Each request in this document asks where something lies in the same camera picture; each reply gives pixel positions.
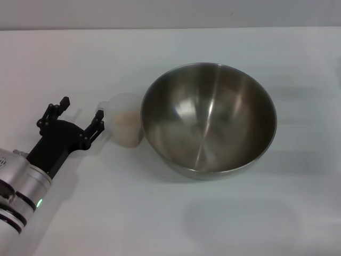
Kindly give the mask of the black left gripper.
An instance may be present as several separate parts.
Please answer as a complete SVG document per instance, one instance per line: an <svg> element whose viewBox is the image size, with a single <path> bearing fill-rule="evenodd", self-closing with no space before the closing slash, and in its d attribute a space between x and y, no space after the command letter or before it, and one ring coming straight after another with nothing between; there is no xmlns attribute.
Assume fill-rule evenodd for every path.
<svg viewBox="0 0 341 256"><path fill-rule="evenodd" d="M42 136L27 156L29 163L50 178L54 178L68 156L77 150L88 150L92 142L104 131L104 111L98 110L90 125L82 130L77 125L58 120L70 106L68 97L59 104L50 103L37 121Z"/></svg>

